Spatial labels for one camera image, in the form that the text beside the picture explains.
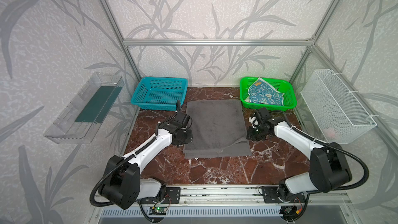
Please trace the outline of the blue patterned towel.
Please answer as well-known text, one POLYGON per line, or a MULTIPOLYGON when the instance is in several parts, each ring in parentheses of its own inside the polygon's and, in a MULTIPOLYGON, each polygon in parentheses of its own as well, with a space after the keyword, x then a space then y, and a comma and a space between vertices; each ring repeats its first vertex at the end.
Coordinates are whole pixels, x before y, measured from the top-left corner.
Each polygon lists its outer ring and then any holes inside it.
POLYGON ((277 91, 270 83, 258 78, 248 89, 245 102, 254 104, 284 106, 284 93, 277 91))

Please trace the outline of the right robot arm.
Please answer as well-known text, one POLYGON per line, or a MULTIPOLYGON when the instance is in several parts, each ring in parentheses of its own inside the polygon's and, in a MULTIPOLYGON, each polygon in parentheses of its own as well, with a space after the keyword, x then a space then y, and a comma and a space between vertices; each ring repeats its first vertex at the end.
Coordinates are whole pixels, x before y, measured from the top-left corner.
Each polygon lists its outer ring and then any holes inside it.
POLYGON ((273 135, 295 147, 309 160, 308 172, 279 182, 276 194, 282 202, 290 202, 304 193, 309 195, 355 189, 364 185, 370 177, 370 170, 362 159, 343 150, 336 142, 326 143, 305 133, 294 126, 286 114, 273 117, 271 111, 261 108, 254 111, 249 122, 249 140, 260 141, 273 135), (363 169, 362 177, 355 183, 351 182, 348 158, 356 161, 363 169))

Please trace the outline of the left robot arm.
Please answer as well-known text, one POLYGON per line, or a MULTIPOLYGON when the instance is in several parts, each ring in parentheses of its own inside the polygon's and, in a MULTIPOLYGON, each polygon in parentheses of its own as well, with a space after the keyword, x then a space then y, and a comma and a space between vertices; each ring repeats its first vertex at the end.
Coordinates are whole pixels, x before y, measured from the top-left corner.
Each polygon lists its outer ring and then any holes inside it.
POLYGON ((133 203, 146 199, 163 201, 166 197, 165 183, 153 178, 142 179, 141 173, 165 148, 191 143, 191 124, 189 115, 176 111, 163 122, 158 122, 154 134, 135 150, 122 157, 111 157, 103 177, 90 193, 90 204, 95 207, 116 205, 126 210, 133 203))

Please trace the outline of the grey terry towel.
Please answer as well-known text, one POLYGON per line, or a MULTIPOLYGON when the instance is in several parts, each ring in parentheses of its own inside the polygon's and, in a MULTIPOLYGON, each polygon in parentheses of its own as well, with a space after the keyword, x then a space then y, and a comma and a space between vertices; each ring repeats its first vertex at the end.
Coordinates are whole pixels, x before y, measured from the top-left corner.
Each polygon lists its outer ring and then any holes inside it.
POLYGON ((242 157, 252 154, 240 100, 187 103, 193 141, 184 146, 185 159, 242 157))

